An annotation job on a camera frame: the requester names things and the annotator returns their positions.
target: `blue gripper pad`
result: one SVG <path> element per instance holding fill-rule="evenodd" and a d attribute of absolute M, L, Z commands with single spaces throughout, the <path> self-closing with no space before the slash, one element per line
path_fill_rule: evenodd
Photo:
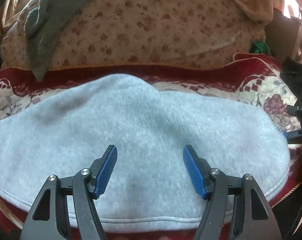
<path fill-rule="evenodd" d="M 205 198 L 207 191 L 204 187 L 203 175 L 187 146 L 184 146 L 183 148 L 183 161 L 185 166 L 187 167 L 195 191 L 202 198 Z"/>
<path fill-rule="evenodd" d="M 118 151 L 116 147 L 113 146 L 105 162 L 103 163 L 99 174 L 97 175 L 97 184 L 94 190 L 94 195 L 96 195 L 98 198 L 106 191 L 109 179 L 111 177 L 117 159 Z"/>

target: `blue rubber grip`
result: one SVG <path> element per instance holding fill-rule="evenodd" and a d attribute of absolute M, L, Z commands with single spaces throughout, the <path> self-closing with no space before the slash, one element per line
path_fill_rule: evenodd
<path fill-rule="evenodd" d="M 117 159 L 118 159 L 118 151 L 114 146 L 97 176 L 97 185 L 94 190 L 94 195 L 96 195 L 98 198 L 106 191 L 109 179 L 111 177 Z"/>
<path fill-rule="evenodd" d="M 196 161 L 194 160 L 193 156 L 191 155 L 191 153 L 189 152 L 186 146 L 184 146 L 183 148 L 183 161 L 185 166 L 187 167 L 195 191 L 202 198 L 205 198 L 207 195 L 207 191 L 205 190 L 204 187 L 203 175 L 198 165 L 196 164 Z"/>

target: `white fleece fabric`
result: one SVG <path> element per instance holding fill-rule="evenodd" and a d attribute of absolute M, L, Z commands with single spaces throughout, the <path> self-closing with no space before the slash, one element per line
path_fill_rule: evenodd
<path fill-rule="evenodd" d="M 252 174 L 268 200 L 288 177 L 286 139 L 262 109 L 160 92 L 134 76 L 114 74 L 0 121 L 0 196 L 29 211 L 50 174 L 73 176 L 110 144 L 118 160 L 95 201 L 107 232 L 198 226 L 206 201 L 195 193 L 183 163 L 187 144 L 227 175 Z M 226 221 L 232 215 L 229 200 Z M 71 197 L 68 208 L 76 227 Z"/>

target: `light gray cloth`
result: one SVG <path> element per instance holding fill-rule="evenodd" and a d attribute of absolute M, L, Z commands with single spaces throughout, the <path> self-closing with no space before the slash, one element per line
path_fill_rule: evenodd
<path fill-rule="evenodd" d="M 109 232 L 198 226 L 206 201 L 195 193 L 183 163 L 186 144 L 227 175 L 251 173 L 268 200 L 288 176 L 286 139 L 262 109 L 160 92 L 139 78 L 114 74 L 0 121 L 0 196 L 28 211 L 50 174 L 76 174 L 109 144 L 117 147 L 118 160 L 95 201 Z M 76 226 L 72 199 L 68 207 Z M 227 220 L 231 209 L 230 202 Z"/>
<path fill-rule="evenodd" d="M 39 0 L 24 25 L 26 56 L 37 81 L 51 68 L 51 60 L 63 28 L 86 0 Z"/>

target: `metal screw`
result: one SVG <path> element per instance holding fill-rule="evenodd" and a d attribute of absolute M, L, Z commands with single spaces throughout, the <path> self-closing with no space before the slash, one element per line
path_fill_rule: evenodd
<path fill-rule="evenodd" d="M 50 176 L 48 177 L 48 180 L 49 180 L 49 181 L 54 181 L 56 178 L 57 178 L 57 176 L 55 176 L 55 175 L 50 175 Z"/>
<path fill-rule="evenodd" d="M 211 169 L 211 173 L 213 175 L 218 175 L 220 173 L 220 171 L 219 171 L 219 169 L 213 168 L 213 169 Z"/>
<path fill-rule="evenodd" d="M 244 177 L 246 180 L 253 180 L 253 176 L 251 174 L 245 174 Z"/>
<path fill-rule="evenodd" d="M 82 175 L 88 175 L 90 173 L 90 170 L 89 169 L 83 169 L 82 171 L 81 171 L 81 174 Z"/>

